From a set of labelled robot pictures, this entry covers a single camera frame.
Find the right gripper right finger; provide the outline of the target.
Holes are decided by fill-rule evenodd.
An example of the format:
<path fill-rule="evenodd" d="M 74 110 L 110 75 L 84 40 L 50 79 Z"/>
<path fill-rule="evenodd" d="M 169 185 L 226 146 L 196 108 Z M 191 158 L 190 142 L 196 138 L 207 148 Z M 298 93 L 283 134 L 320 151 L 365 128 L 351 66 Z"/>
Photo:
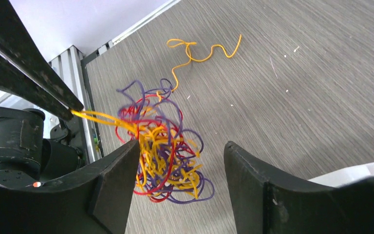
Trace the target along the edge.
<path fill-rule="evenodd" d="M 374 234 L 374 177 L 333 188 L 291 175 L 233 141 L 224 147 L 239 234 Z"/>

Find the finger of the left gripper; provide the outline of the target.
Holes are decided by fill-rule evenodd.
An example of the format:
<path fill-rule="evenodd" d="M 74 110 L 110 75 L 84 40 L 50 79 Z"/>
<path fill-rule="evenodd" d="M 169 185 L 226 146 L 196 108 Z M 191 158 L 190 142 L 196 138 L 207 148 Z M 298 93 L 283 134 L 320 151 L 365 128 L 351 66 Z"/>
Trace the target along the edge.
<path fill-rule="evenodd" d="M 43 65 L 48 71 L 29 78 L 0 55 L 0 90 L 21 97 L 63 120 L 72 119 L 75 95 L 48 64 Z"/>
<path fill-rule="evenodd" d="M 0 52 L 25 71 L 42 88 L 70 109 L 80 111 L 74 95 L 39 52 L 11 2 L 0 0 Z"/>

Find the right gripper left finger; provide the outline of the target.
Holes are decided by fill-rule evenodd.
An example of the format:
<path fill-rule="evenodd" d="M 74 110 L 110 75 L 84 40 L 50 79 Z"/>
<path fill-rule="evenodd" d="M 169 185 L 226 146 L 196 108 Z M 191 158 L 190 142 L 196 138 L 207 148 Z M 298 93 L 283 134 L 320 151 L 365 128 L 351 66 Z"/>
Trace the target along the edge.
<path fill-rule="evenodd" d="M 132 140 L 40 187 L 0 187 L 0 234 L 123 234 L 139 155 Z"/>

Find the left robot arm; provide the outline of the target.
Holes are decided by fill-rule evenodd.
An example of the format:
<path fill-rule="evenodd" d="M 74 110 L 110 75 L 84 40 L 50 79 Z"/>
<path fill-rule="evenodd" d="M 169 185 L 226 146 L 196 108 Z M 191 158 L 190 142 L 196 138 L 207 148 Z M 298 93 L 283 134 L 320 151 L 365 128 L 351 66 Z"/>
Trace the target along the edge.
<path fill-rule="evenodd" d="M 0 0 L 0 90 L 38 106 L 0 107 L 0 182 L 19 174 L 38 179 L 44 112 L 68 121 L 84 106 L 41 55 L 8 0 Z"/>

